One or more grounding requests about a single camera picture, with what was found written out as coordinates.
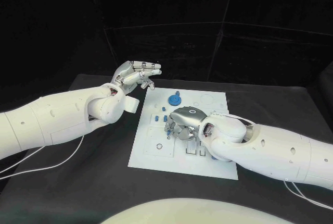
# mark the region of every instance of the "white board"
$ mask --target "white board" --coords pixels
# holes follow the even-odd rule
[[[181,92],[182,104],[172,106],[168,99],[176,91]],[[169,116],[184,106],[199,108],[207,115],[212,111],[230,113],[225,93],[171,88],[149,89],[129,167],[238,180],[237,164],[212,159],[199,139],[181,141],[168,136],[165,115]]]

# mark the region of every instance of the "blue knob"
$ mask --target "blue knob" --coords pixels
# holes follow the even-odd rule
[[[178,105],[181,105],[181,103],[182,103],[182,98],[181,98],[181,93],[179,93],[179,91],[176,92],[176,94],[175,95],[172,95],[171,97],[169,97],[169,104],[172,105],[172,106],[178,106]]]

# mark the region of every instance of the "white cable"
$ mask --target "white cable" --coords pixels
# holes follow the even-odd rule
[[[246,119],[243,117],[238,117],[237,115],[227,114],[227,113],[222,113],[222,115],[227,116],[227,117],[234,117],[237,119],[241,119],[241,120],[247,121],[250,124],[256,124],[253,121],[250,121],[248,119]]]
[[[71,154],[71,156],[68,157],[68,159],[67,159],[62,163],[60,163],[58,165],[54,165],[54,166],[45,167],[45,168],[41,168],[41,169],[35,169],[35,170],[28,170],[28,171],[19,172],[19,173],[16,173],[16,174],[13,174],[13,175],[9,175],[9,176],[6,176],[6,177],[0,177],[0,180],[9,178],[9,177],[12,177],[12,176],[16,176],[16,175],[19,175],[19,174],[24,174],[24,173],[29,173],[29,172],[41,171],[41,170],[48,170],[48,169],[55,168],[55,167],[58,167],[60,165],[62,165],[62,164],[70,160],[70,158],[74,156],[74,154],[77,153],[78,148],[80,148],[81,143],[83,143],[83,140],[84,140],[84,137],[86,137],[86,136],[83,136],[83,139],[81,139],[81,142],[80,142],[80,144],[78,144],[77,150],[74,151],[74,153]]]
[[[5,172],[5,171],[8,171],[9,169],[12,169],[16,165],[19,165],[29,157],[32,157],[42,149],[45,148],[45,146],[44,147],[41,147],[28,157],[25,157],[16,164],[13,164],[6,170],[3,170],[2,172],[0,172],[0,174]]]
[[[296,186],[296,189],[297,189],[297,191],[302,193],[302,195],[299,195],[299,194],[289,188],[286,181],[283,181],[283,182],[284,182],[284,185],[286,185],[287,189],[290,190],[290,192],[292,192],[296,196],[299,196],[300,198],[306,199],[306,200],[308,200],[310,203],[313,203],[315,205],[318,205],[318,206],[320,206],[320,207],[323,207],[323,208],[326,208],[326,209],[333,210],[333,207],[331,207],[331,206],[325,205],[323,203],[320,203],[320,202],[318,202],[318,201],[309,199],[309,198],[303,195],[303,193],[300,192],[300,190],[299,190],[299,188],[297,188],[296,185],[295,185],[295,186]]]

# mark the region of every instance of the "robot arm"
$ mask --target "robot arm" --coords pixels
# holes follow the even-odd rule
[[[49,95],[0,113],[0,159],[26,149],[68,142],[117,122],[124,111],[136,113],[139,100],[127,94],[137,83],[153,89],[149,76],[162,74],[160,67],[126,62],[111,83]]]
[[[181,124],[181,132],[173,131],[176,124]],[[166,130],[181,140],[199,137],[217,159],[235,161],[274,179],[333,189],[332,144],[286,129],[261,124],[244,125],[228,114],[214,112],[207,116],[194,107],[172,112]]]

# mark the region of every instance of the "robotic hand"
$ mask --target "robotic hand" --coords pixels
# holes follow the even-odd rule
[[[149,76],[162,66],[127,61],[116,70],[111,83],[41,97],[11,112],[0,113],[0,159],[41,146],[74,140],[117,122],[124,110],[136,113],[139,100],[127,96],[137,83],[155,89]]]
[[[172,112],[165,131],[181,140],[198,137],[212,156],[290,182],[333,189],[333,145],[267,125],[244,125],[238,116],[194,107]]]

